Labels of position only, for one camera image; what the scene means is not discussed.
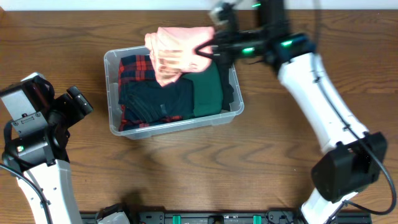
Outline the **black garment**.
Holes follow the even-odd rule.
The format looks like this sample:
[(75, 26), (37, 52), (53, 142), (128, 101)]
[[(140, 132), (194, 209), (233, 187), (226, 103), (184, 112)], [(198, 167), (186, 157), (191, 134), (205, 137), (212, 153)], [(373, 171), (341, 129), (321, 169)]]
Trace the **black garment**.
[(230, 104), (234, 101), (234, 89), (229, 83), (229, 67), (219, 61), (216, 61), (216, 65), (220, 75), (221, 88), (223, 91), (222, 109), (231, 111)]

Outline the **pink printed t-shirt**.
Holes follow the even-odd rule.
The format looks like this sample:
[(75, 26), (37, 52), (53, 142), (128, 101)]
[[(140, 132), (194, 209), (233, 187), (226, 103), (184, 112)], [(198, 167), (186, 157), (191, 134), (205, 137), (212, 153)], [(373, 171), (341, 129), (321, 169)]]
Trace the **pink printed t-shirt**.
[(199, 56), (195, 49), (211, 40), (213, 27), (160, 27), (145, 35), (145, 47), (160, 86), (175, 83), (183, 73), (205, 71), (211, 59)]

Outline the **dark green garment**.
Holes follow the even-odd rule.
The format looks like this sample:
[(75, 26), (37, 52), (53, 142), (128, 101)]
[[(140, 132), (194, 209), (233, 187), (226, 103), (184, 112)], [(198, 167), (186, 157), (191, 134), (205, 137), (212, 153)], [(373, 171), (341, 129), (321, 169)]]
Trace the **dark green garment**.
[(214, 62), (204, 72), (187, 73), (183, 78), (193, 83), (194, 117), (221, 113), (223, 91), (218, 68)]

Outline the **clear plastic storage bin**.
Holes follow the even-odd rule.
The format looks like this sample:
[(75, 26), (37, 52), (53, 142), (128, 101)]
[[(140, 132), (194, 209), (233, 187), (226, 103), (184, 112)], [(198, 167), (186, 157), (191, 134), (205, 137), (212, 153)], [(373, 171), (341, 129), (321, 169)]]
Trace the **clear plastic storage bin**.
[(172, 133), (176, 131), (184, 131), (186, 129), (200, 128), (204, 126), (217, 126), (232, 122), (235, 116), (244, 111), (244, 101), (242, 98), (238, 76), (235, 66), (229, 69), (229, 84), (233, 87), (234, 101), (230, 103), (230, 110), (223, 110), (220, 114), (205, 116), (201, 118), (193, 118), (184, 121), (150, 126), (147, 128), (132, 129), (120, 131), (122, 109), (118, 104), (119, 87), (118, 87), (118, 67), (120, 59), (129, 55), (147, 55), (149, 50), (145, 46), (130, 47), (125, 49), (114, 49), (105, 53), (104, 70), (108, 101), (109, 128), (115, 136), (124, 136), (128, 139), (144, 139), (151, 136)]

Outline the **red plaid flannel shirt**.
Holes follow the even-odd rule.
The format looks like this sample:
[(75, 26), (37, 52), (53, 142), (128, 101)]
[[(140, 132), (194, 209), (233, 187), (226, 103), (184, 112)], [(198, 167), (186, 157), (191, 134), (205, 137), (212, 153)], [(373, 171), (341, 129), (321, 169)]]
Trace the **red plaid flannel shirt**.
[(144, 81), (156, 82), (155, 71), (150, 57), (148, 55), (130, 55), (123, 57), (120, 60), (118, 68), (118, 104), (121, 106), (122, 110), (119, 131), (146, 128), (149, 126), (181, 121), (183, 119), (182, 116), (166, 116), (150, 123), (139, 119), (137, 114), (126, 105), (126, 92), (129, 89), (128, 84)]

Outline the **dark navy garment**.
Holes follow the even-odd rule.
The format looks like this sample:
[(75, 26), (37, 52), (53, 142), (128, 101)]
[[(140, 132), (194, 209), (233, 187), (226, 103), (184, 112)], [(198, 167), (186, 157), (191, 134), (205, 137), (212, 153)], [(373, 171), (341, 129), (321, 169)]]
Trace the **dark navy garment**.
[(119, 104), (124, 118), (152, 123), (173, 116), (191, 115), (194, 87), (190, 80), (160, 86), (155, 80), (128, 82), (120, 86)]

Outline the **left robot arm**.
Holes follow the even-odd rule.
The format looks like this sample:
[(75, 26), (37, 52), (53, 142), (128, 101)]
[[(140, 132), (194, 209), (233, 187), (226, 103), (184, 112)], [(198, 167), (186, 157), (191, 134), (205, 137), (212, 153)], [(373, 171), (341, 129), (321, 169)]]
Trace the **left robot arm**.
[(90, 214), (78, 209), (66, 146), (69, 128), (93, 111), (76, 86), (55, 96), (41, 73), (3, 90), (1, 101), (12, 119), (4, 127), (1, 168), (17, 179), (36, 223), (131, 223), (124, 205)]

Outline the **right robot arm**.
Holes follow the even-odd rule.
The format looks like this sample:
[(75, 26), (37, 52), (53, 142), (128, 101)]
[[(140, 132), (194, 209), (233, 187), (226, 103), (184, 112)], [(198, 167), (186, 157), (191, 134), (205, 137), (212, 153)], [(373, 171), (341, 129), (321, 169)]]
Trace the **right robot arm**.
[(220, 1), (210, 11), (219, 31), (206, 45), (207, 58), (223, 63), (258, 57), (275, 71), (310, 123), (323, 157), (312, 168), (314, 190), (299, 210), (269, 215), (269, 223), (362, 223), (373, 211), (342, 215), (353, 197), (384, 175), (395, 190), (383, 165), (387, 141), (382, 133), (370, 133), (349, 110), (333, 86), (317, 51), (316, 40), (293, 33), (283, 1), (254, 4), (257, 29), (241, 30), (235, 1)]

